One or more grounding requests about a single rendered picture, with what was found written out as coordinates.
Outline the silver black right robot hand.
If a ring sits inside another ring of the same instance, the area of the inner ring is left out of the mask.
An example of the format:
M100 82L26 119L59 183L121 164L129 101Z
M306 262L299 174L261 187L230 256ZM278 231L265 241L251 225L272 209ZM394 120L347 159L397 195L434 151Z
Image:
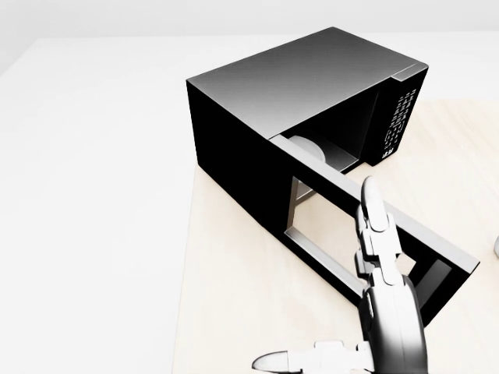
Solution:
M363 341L355 350L340 340L318 341L306 351L276 351L252 367L272 374L428 374L423 323L411 280L396 259L402 252L395 219L385 210L374 177L365 178L356 211L358 277L367 281L358 306Z

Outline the black microwave oven body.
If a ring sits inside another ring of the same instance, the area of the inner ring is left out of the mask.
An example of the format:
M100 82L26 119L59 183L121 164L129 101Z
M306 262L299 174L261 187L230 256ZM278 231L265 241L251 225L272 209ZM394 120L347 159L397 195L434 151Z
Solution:
M327 169L393 154L428 67L331 27L189 78L199 166L274 235L287 228L292 182L336 191L274 144L302 136Z

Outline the black microwave door with window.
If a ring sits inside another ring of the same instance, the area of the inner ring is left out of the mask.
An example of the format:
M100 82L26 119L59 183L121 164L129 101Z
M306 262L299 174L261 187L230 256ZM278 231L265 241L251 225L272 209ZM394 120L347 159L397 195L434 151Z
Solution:
M293 178L287 228L280 237L282 243L353 305L358 305L363 283L295 228L293 216L299 203L295 192L299 182L322 193L349 216L355 216L360 187L345 174L358 166L359 160L320 136L313 141L324 152L325 162L282 135L270 141L285 155L284 165ZM480 262L394 206L385 207L394 216L402 251L415 262L409 278L416 289L423 324L428 325Z

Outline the round white microwave turntable plate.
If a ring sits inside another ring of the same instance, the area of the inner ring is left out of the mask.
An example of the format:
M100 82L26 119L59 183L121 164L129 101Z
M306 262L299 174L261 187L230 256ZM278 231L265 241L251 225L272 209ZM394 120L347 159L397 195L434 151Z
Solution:
M314 156L316 159L320 160L321 162L326 161L324 152L314 141L307 139L306 137L303 136L292 136L289 138L289 140L292 143L294 143L296 146L305 150L307 153L310 153L312 156Z

